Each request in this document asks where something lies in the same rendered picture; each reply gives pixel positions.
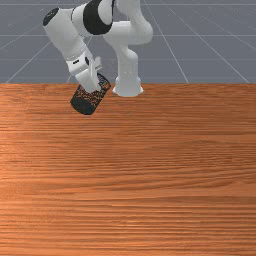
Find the dark mesh basket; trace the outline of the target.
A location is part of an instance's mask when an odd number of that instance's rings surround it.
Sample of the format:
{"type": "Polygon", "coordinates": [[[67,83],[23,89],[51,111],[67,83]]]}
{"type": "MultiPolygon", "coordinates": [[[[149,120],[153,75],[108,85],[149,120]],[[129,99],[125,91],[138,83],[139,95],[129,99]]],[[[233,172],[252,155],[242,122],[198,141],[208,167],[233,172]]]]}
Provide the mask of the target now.
{"type": "Polygon", "coordinates": [[[99,79],[98,85],[100,90],[88,93],[79,85],[70,100],[71,106],[79,113],[84,115],[92,115],[108,90],[111,88],[109,81],[100,73],[97,74],[99,79]]]}

